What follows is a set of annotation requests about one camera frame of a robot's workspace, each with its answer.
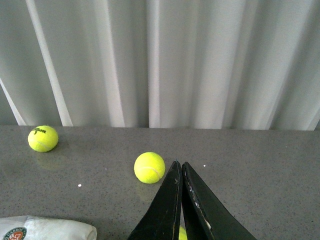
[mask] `roland garros logo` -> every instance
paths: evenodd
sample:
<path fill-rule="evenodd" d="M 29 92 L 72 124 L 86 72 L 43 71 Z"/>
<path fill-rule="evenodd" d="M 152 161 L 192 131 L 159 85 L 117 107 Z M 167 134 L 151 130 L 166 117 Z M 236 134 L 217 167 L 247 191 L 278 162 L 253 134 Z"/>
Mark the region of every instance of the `roland garros logo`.
<path fill-rule="evenodd" d="M 23 240 L 26 237 L 27 229 L 25 227 L 16 227 L 8 231 L 3 240 Z"/>

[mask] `tennis ball seam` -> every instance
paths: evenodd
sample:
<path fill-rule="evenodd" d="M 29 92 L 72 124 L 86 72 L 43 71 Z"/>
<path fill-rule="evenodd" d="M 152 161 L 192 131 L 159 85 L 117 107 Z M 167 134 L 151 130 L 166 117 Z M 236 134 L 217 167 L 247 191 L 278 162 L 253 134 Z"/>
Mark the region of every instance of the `tennis ball seam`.
<path fill-rule="evenodd" d="M 52 149 L 52 148 L 48 147 L 47 145 L 43 144 L 43 143 L 40 142 L 40 141 L 37 141 L 37 140 L 34 140 L 34 139 L 32 139 L 32 140 L 30 140 L 30 141 L 36 142 L 36 143 L 40 144 L 41 146 L 43 146 L 43 147 L 44 147 L 45 149 L 47 149 L 48 151 L 50 151 L 50 150 Z"/>
<path fill-rule="evenodd" d="M 159 180 L 161 179 L 159 172 L 158 172 L 157 170 L 155 170 L 153 167 L 151 167 L 151 166 L 144 166 L 144 167 L 142 167 L 141 169 L 151 169 L 151 170 L 153 170 L 153 171 L 156 173 L 156 175 L 158 176 Z"/>

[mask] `speckled stone surface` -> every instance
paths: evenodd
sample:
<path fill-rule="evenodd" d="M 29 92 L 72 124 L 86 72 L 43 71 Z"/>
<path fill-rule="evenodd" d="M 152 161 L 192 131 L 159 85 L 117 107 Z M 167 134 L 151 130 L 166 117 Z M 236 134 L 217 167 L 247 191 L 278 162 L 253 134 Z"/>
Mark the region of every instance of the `speckled stone surface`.
<path fill-rule="evenodd" d="M 319 239 L 320 131 L 56 127 L 57 147 L 38 153 L 32 128 L 0 126 L 0 217 L 71 219 L 125 240 L 161 184 L 133 172 L 152 151 L 167 167 L 189 162 L 257 239 Z"/>

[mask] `yellow tennis ball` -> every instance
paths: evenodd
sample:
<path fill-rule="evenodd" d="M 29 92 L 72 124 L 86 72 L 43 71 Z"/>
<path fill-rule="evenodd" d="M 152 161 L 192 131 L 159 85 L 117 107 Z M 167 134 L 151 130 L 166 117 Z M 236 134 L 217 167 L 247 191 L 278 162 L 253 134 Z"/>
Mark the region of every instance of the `yellow tennis ball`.
<path fill-rule="evenodd" d="M 165 174 L 166 165 L 163 158 L 155 152 L 145 152 L 134 163 L 136 177 L 145 184 L 158 182 Z"/>
<path fill-rule="evenodd" d="M 30 147 L 37 152 L 48 152 L 58 143 L 58 133 L 50 126 L 37 126 L 28 136 Z"/>
<path fill-rule="evenodd" d="M 187 232 L 182 226 L 179 228 L 179 240 L 188 240 Z"/>

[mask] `curtain fold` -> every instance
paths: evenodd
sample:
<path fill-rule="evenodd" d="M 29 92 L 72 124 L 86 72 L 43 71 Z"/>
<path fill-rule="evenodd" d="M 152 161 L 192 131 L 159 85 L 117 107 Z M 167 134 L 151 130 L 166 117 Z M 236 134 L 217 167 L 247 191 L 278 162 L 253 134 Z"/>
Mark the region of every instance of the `curtain fold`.
<path fill-rule="evenodd" d="M 3 0 L 0 124 L 314 130 L 320 0 Z"/>

